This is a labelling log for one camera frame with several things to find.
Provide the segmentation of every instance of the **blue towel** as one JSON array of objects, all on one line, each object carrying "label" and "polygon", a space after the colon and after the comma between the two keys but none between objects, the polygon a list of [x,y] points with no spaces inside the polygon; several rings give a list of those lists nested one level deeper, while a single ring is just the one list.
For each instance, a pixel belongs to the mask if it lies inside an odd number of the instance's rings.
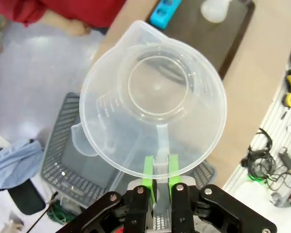
[{"label": "blue towel", "polygon": [[40,143],[18,140],[0,151],[0,189],[12,188],[37,174],[43,162]]}]

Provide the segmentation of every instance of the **green cable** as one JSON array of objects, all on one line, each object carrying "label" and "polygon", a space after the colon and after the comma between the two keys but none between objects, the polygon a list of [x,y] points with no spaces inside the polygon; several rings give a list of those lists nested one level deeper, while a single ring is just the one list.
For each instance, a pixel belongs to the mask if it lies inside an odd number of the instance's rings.
[{"label": "green cable", "polygon": [[65,225],[71,222],[75,216],[67,211],[65,211],[61,206],[59,200],[51,204],[49,211],[47,213],[48,217],[59,224]]}]

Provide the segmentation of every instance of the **red cloth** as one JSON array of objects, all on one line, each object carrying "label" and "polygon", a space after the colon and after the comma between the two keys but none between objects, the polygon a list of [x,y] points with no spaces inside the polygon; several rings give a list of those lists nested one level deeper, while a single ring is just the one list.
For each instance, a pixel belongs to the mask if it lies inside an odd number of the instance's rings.
[{"label": "red cloth", "polygon": [[0,14],[8,19],[35,23],[46,9],[72,19],[88,23],[92,27],[110,27],[125,0],[0,0]]}]

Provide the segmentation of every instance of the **gray floor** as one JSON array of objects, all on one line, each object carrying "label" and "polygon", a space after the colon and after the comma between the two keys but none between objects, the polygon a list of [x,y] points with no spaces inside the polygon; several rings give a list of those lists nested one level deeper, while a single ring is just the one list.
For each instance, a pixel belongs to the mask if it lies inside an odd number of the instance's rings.
[{"label": "gray floor", "polygon": [[79,92],[103,36],[70,37],[44,25],[11,23],[0,54],[0,134],[47,141],[67,92]]}]

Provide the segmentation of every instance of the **gray storage crate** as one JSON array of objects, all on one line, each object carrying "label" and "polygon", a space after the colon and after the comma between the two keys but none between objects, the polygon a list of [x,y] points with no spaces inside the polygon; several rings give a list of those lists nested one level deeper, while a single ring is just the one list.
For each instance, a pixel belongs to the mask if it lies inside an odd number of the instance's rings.
[{"label": "gray storage crate", "polygon": [[[79,100],[79,94],[66,95],[45,149],[41,176],[57,191],[86,208],[110,190],[124,194],[136,177],[118,171],[100,156],[87,157],[74,148],[70,127],[80,122]],[[186,173],[195,178],[198,188],[210,183],[215,174],[215,168],[207,162]],[[170,227],[169,219],[161,217],[154,217],[158,229],[162,225]]]}]

